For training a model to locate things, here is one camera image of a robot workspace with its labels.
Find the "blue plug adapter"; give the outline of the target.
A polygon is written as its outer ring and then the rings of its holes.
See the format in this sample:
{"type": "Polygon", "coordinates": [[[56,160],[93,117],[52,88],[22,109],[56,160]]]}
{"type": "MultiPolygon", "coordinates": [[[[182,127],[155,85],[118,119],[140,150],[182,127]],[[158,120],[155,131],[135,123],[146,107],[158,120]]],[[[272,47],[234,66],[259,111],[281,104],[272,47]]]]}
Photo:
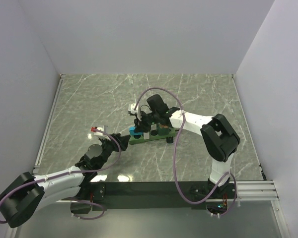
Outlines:
{"type": "Polygon", "coordinates": [[[142,131],[136,131],[136,127],[135,126],[131,126],[129,128],[129,134],[134,136],[134,135],[143,135],[143,132],[142,131]]]}

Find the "white plug adapter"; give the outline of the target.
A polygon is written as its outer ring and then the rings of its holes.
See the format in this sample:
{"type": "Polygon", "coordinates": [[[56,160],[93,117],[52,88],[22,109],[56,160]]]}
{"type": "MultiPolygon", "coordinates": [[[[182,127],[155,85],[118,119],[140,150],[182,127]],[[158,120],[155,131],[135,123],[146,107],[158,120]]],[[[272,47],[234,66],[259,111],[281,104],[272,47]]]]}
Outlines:
{"type": "Polygon", "coordinates": [[[144,138],[144,140],[148,140],[148,139],[150,139],[150,133],[149,133],[149,132],[145,132],[145,133],[143,134],[143,138],[144,138]]]}

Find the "green power strip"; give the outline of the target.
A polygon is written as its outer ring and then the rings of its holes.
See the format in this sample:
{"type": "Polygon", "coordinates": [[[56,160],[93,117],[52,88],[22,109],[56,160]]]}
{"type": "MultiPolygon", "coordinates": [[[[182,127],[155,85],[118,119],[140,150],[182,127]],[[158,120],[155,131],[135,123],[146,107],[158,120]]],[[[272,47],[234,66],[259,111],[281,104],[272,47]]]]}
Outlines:
{"type": "Polygon", "coordinates": [[[144,140],[143,135],[131,135],[131,138],[129,140],[130,145],[135,145],[135,144],[140,144],[140,143],[145,143],[145,142],[150,142],[150,141],[155,141],[155,140],[165,140],[167,143],[172,143],[173,138],[176,136],[177,132],[175,129],[171,128],[171,132],[169,135],[165,136],[159,136],[157,130],[152,130],[150,132],[150,139],[144,140]]]}

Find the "dark green cube adapter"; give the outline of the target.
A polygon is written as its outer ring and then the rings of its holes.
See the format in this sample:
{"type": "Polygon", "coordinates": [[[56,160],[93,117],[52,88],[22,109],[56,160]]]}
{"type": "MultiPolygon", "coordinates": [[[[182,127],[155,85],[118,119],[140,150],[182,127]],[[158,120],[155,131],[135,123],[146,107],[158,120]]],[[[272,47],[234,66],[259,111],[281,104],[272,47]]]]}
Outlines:
{"type": "Polygon", "coordinates": [[[169,133],[171,132],[171,129],[168,126],[162,125],[160,123],[156,125],[156,130],[159,136],[169,135],[169,133]]]}

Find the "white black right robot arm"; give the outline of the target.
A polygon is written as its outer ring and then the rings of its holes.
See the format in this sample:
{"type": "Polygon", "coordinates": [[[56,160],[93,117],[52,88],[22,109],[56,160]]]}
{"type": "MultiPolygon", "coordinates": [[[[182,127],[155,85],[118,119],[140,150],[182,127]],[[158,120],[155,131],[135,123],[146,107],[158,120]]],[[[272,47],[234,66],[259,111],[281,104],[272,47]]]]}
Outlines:
{"type": "Polygon", "coordinates": [[[153,124],[177,129],[174,157],[182,131],[186,130],[201,136],[212,158],[208,192],[214,198],[221,197],[232,177],[231,161],[240,144],[240,137],[226,117],[222,114],[212,117],[189,113],[184,110],[182,104],[170,108],[159,94],[149,97],[147,104],[151,110],[148,114],[140,109],[138,103],[129,104],[128,113],[136,117],[133,133],[149,133],[153,124]]]}

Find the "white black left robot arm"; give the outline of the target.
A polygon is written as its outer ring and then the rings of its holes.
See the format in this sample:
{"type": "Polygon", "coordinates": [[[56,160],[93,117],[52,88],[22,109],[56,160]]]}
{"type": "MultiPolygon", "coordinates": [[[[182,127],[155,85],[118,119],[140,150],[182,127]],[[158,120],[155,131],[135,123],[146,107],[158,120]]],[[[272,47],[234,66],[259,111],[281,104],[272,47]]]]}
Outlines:
{"type": "Polygon", "coordinates": [[[56,201],[89,195],[91,180],[109,167],[113,152],[121,155],[128,148],[130,135],[119,133],[101,138],[101,144],[91,145],[80,160],[68,169],[48,175],[20,174],[0,194],[0,224],[16,228],[28,221],[39,209],[56,201]]]}

